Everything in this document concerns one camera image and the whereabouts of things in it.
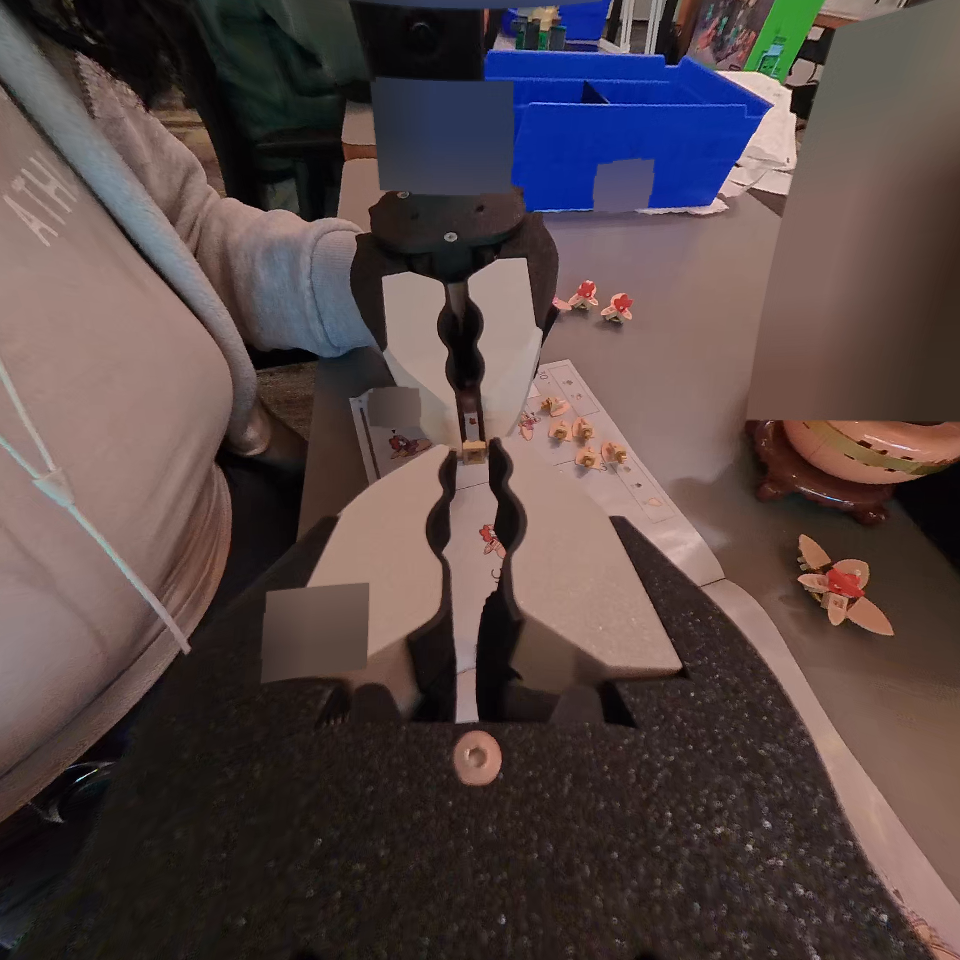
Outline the dark chair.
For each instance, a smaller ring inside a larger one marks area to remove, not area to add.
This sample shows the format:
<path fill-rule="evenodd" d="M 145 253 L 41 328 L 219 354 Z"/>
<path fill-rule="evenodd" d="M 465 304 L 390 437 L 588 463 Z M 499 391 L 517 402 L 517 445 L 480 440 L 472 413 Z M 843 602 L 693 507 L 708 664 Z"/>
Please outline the dark chair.
<path fill-rule="evenodd" d="M 302 164 L 259 146 L 283 135 L 342 132 L 347 89 L 367 78 L 349 2 L 202 1 L 195 10 L 225 97 L 253 147 L 266 209 L 303 213 Z"/>

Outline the white hoodie drawstring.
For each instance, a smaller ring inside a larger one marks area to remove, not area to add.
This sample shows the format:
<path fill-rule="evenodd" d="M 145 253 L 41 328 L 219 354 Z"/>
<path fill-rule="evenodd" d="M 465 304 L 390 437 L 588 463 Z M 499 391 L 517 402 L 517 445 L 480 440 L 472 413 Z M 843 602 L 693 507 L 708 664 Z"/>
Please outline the white hoodie drawstring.
<path fill-rule="evenodd" d="M 102 550 L 114 567 L 148 604 L 157 618 L 170 632 L 182 654 L 191 650 L 185 631 L 177 623 L 174 616 L 162 603 L 154 591 L 144 582 L 124 558 L 114 549 L 114 546 L 101 534 L 79 509 L 75 493 L 70 484 L 66 471 L 58 466 L 48 449 L 42 434 L 34 424 L 33 419 L 21 399 L 16 384 L 11 377 L 5 363 L 1 363 L 1 382 L 4 392 L 13 407 L 18 420 L 30 438 L 31 443 L 40 457 L 43 469 L 34 465 L 29 458 L 4 435 L 1 436 L 2 450 L 18 464 L 18 467 L 30 477 L 30 482 L 42 495 L 57 507 L 63 510 L 87 534 L 90 539 Z"/>

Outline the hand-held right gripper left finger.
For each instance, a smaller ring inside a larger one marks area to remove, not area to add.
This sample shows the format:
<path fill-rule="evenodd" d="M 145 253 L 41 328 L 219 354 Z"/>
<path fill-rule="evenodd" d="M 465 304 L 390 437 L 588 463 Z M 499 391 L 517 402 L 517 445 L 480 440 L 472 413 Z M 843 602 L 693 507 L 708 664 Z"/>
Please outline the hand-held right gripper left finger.
<path fill-rule="evenodd" d="M 450 504 L 457 456 L 436 445 L 339 515 L 307 583 L 320 590 L 313 675 L 380 685 L 405 719 L 455 718 Z"/>

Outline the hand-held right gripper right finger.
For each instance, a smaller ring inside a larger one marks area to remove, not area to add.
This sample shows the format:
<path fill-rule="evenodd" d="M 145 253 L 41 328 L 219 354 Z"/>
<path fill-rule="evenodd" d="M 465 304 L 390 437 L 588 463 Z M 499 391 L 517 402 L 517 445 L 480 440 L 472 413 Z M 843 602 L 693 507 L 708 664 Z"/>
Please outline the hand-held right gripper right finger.
<path fill-rule="evenodd" d="M 478 630 L 478 716 L 542 717 L 575 688 L 684 666 L 610 516 L 519 438 L 488 449 L 505 550 Z"/>

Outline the large blue plastic bin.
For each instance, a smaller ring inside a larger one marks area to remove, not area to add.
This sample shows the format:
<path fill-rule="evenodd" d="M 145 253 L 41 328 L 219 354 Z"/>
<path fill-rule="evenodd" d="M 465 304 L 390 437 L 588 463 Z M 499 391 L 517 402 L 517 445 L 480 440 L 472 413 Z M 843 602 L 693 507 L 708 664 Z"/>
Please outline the large blue plastic bin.
<path fill-rule="evenodd" d="M 512 84 L 511 183 L 527 210 L 705 209 L 772 105 L 660 55 L 493 51 Z"/>

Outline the large cream red toy flower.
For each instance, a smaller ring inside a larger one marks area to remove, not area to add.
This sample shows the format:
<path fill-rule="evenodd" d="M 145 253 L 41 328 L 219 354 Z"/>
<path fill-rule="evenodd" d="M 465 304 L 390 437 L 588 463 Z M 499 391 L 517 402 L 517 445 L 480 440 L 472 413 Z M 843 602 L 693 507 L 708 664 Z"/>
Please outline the large cream red toy flower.
<path fill-rule="evenodd" d="M 866 561 L 856 558 L 834 561 L 813 538 L 800 534 L 797 564 L 797 582 L 825 612 L 832 626 L 851 623 L 877 636 L 894 636 L 887 616 L 866 595 L 870 581 Z"/>

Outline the small blue plastic bin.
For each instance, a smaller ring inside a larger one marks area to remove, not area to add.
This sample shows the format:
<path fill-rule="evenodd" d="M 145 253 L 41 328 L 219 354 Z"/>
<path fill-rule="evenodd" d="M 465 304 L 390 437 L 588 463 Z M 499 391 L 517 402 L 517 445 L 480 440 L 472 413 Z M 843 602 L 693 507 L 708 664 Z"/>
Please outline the small blue plastic bin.
<path fill-rule="evenodd" d="M 516 50 L 565 50 L 595 46 L 607 24 L 611 2 L 508 7 L 494 13 L 501 34 Z"/>

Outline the toy brick orchid in pot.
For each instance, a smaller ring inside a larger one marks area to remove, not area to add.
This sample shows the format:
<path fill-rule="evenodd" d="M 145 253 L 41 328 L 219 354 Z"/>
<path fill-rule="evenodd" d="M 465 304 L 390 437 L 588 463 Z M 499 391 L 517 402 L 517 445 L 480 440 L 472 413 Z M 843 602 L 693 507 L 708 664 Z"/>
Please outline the toy brick orchid in pot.
<path fill-rule="evenodd" d="M 896 486 L 959 460 L 957 421 L 750 419 L 745 433 L 763 469 L 757 500 L 797 495 L 863 526 L 887 519 Z"/>

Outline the person's beige hoodie torso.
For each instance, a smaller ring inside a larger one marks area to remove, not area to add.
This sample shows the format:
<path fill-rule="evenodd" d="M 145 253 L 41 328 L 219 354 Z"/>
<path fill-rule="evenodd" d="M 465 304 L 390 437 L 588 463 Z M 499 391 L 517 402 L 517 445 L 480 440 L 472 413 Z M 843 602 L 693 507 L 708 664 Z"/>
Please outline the person's beige hoodie torso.
<path fill-rule="evenodd" d="M 2 363 L 78 509 L 188 641 L 221 584 L 232 503 L 229 317 L 150 258 L 188 250 L 90 114 L 89 63 L 2 4 Z M 2 435 L 44 469 L 2 387 Z M 99 546 L 2 449 L 2 819 L 78 761 L 181 652 Z"/>

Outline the toy brick instruction booklet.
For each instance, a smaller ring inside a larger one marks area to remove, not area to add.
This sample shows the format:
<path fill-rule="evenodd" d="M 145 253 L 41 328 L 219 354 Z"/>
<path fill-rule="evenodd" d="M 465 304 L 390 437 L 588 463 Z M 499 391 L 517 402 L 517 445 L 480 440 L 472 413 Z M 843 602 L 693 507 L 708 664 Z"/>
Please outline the toy brick instruction booklet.
<path fill-rule="evenodd" d="M 546 396 L 561 396 L 569 403 L 570 411 L 561 420 L 571 425 L 579 417 L 590 420 L 595 427 L 594 438 L 589 442 L 574 438 L 556 442 L 548 438 L 552 419 L 541 412 Z M 544 363 L 537 369 L 520 415 L 518 435 L 529 450 L 553 469 L 577 481 L 608 515 L 627 519 L 696 585 L 723 578 L 722 568 L 701 534 L 647 470 L 570 360 Z M 601 453 L 607 441 L 626 447 L 629 457 L 625 464 L 604 462 L 603 470 L 576 465 L 579 450 L 591 447 Z M 464 606 L 457 607 L 454 614 L 453 636 L 458 674 L 455 716 L 458 722 L 468 722 L 478 718 L 476 635 L 483 606 L 498 583 L 506 551 L 495 533 L 496 498 L 488 487 L 486 466 L 460 465 L 457 488 L 445 556 L 455 588 L 465 593 Z"/>

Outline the crumpled white paper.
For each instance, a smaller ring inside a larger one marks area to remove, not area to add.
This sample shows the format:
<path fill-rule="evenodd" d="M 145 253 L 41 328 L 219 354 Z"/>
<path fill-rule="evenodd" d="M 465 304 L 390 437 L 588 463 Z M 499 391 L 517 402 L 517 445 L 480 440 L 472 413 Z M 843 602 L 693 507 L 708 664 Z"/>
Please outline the crumpled white paper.
<path fill-rule="evenodd" d="M 793 92 L 777 79 L 754 71 L 722 71 L 721 74 L 739 87 L 750 91 L 770 104 L 738 162 L 727 175 L 716 198 L 708 206 L 653 208 L 642 210 L 649 215 L 676 213 L 708 216 L 726 211 L 726 200 L 736 198 L 748 189 L 765 190 L 786 198 L 797 164 L 797 116 L 792 111 Z"/>

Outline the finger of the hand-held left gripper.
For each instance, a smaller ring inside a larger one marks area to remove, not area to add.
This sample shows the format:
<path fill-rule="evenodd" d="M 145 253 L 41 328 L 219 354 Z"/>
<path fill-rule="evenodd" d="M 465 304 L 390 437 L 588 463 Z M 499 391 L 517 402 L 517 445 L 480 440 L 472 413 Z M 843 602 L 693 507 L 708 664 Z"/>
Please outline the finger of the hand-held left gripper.
<path fill-rule="evenodd" d="M 481 408 L 490 440 L 510 434 L 522 414 L 543 332 L 536 322 L 526 259 L 495 260 L 474 273 L 467 292 L 482 319 L 477 349 L 484 362 Z"/>
<path fill-rule="evenodd" d="M 395 385 L 418 390 L 419 426 L 432 443 L 460 445 L 449 350 L 438 328 L 447 306 L 444 285 L 417 273 L 396 273 L 383 277 L 382 293 L 387 340 L 382 352 Z"/>

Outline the grey desk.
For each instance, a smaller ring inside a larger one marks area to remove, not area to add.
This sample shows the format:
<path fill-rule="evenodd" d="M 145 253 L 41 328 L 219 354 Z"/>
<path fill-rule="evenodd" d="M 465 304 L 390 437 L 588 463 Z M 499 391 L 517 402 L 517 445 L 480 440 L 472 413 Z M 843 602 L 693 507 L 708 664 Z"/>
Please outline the grey desk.
<path fill-rule="evenodd" d="M 958 958 L 958 573 L 899 506 L 867 528 L 762 504 L 746 395 L 781 220 L 730 212 L 550 214 L 562 292 L 626 290 L 634 319 L 557 321 L 570 360 L 723 578 L 699 585 L 792 699 L 861 845 L 936 958 Z M 798 534 L 870 564 L 892 637 L 833 628 L 795 581 Z"/>

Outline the person's left forearm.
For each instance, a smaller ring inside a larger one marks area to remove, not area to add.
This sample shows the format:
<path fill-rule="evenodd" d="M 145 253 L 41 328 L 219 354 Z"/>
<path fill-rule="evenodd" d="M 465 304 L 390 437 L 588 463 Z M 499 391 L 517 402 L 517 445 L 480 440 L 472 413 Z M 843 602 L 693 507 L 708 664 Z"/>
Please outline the person's left forearm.
<path fill-rule="evenodd" d="M 258 350 L 332 358 L 376 345 L 354 300 L 359 227 L 223 198 L 195 154 L 125 83 L 83 67 L 90 114 Z"/>

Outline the green box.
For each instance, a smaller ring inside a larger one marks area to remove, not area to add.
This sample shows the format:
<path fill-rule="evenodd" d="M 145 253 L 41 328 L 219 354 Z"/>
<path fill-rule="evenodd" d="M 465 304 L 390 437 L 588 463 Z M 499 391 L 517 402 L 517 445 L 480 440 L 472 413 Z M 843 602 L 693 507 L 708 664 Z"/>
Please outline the green box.
<path fill-rule="evenodd" d="M 783 83 L 823 5 L 824 1 L 774 1 L 742 71 Z"/>

